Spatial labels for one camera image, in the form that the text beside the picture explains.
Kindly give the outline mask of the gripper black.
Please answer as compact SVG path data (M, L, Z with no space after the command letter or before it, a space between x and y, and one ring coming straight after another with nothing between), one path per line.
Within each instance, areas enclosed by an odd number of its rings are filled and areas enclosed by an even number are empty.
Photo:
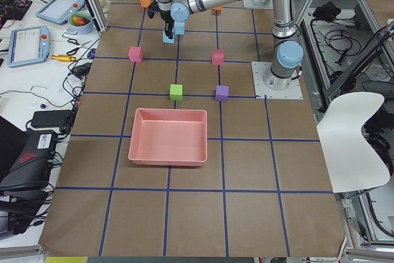
M165 17L164 22L165 22L165 27L164 27L165 36L169 39L173 39L174 20L172 19L172 17Z
M147 8L147 14L149 19L153 19L158 12L158 3L156 1L152 2Z

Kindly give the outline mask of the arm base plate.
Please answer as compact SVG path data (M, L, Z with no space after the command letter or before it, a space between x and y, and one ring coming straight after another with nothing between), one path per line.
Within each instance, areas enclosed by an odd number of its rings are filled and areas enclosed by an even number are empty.
M273 1L272 0L243 0L243 8L272 10Z
M302 100L297 72L289 78L277 78L271 72L271 62L251 62L255 97L257 99Z

